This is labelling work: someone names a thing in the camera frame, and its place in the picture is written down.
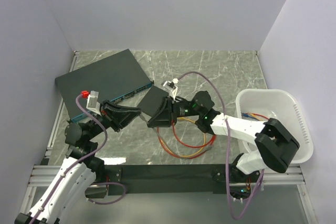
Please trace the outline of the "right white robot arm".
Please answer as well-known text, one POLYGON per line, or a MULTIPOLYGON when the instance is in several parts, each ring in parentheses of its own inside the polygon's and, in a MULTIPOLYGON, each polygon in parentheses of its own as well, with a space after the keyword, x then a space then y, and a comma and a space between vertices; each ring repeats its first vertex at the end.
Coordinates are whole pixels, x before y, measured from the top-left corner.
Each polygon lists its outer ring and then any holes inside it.
POLYGON ((278 173, 287 171, 300 145, 279 120, 249 121, 225 115, 213 107, 214 102, 207 91, 198 92, 190 101, 165 97, 147 126, 170 127, 177 118, 197 115, 196 126, 203 133, 225 135, 256 146, 255 151, 236 159, 231 168, 234 180, 242 182, 249 174, 265 168, 278 173))

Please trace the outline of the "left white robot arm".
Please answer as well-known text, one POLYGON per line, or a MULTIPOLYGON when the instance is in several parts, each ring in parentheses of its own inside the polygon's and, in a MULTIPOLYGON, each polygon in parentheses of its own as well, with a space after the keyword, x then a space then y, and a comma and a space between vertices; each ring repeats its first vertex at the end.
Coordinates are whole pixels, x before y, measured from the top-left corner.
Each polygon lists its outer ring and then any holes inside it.
POLYGON ((109 185, 104 161, 95 156, 103 145, 92 139, 107 129, 119 132, 141 114, 139 108, 119 106, 109 101, 99 103, 92 94, 80 94, 77 107, 90 121, 70 123, 65 130, 69 150, 62 165, 40 200, 28 211, 20 213, 15 223, 61 223, 75 200, 94 185, 109 185))

